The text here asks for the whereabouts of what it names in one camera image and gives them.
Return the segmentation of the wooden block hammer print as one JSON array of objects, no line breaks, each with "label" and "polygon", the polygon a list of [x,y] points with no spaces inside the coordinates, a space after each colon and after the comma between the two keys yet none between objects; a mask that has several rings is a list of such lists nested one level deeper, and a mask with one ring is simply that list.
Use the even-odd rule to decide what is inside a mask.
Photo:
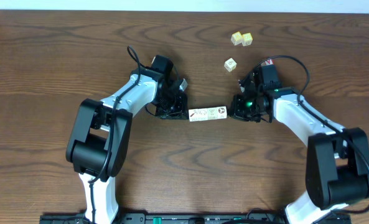
[{"label": "wooden block hammer print", "polygon": [[193,122],[193,121],[196,121],[198,120],[198,113],[199,113],[199,110],[198,109],[191,109],[189,110],[189,121],[190,122]]}]

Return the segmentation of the wooden block soccer ball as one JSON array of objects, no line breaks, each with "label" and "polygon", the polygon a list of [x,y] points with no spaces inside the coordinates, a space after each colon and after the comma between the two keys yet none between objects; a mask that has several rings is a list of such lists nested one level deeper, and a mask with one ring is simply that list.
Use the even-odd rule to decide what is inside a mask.
[{"label": "wooden block soccer ball", "polygon": [[226,106],[218,107],[217,111],[218,111],[218,119],[226,119],[227,118],[227,108],[226,108]]}]

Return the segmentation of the wooden block number eight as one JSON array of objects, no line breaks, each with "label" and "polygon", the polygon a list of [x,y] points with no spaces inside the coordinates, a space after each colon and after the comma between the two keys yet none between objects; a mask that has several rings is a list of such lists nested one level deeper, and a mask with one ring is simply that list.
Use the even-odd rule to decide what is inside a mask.
[{"label": "wooden block number eight", "polygon": [[206,108],[198,109],[198,119],[199,121],[208,120],[208,111]]}]

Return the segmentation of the wooden block hourglass print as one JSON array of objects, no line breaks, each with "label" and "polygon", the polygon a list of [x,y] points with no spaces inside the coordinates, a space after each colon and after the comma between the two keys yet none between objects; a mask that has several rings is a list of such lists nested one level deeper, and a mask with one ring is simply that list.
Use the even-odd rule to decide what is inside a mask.
[{"label": "wooden block hourglass print", "polygon": [[208,120],[218,119],[218,108],[217,107],[207,109],[207,119]]}]

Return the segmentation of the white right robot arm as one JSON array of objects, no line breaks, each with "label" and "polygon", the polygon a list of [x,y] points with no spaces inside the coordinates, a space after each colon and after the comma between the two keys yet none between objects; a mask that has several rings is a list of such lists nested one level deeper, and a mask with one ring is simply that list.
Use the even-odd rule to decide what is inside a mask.
[{"label": "white right robot arm", "polygon": [[327,119],[295,89],[244,91],[234,96],[228,115],[257,123],[267,115],[306,145],[306,191],[286,206],[287,223],[317,223],[332,213],[348,213],[347,206],[369,198],[366,133]]}]

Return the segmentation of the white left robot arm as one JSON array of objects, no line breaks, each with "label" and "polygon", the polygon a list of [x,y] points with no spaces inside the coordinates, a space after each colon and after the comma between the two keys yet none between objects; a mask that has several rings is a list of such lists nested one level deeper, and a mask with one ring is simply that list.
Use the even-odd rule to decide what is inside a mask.
[{"label": "white left robot arm", "polygon": [[115,177],[126,158],[135,115],[152,103],[160,118],[187,119],[186,88],[185,79],[138,68],[111,96],[81,102],[65,157],[85,187],[84,223],[113,223],[118,213]]}]

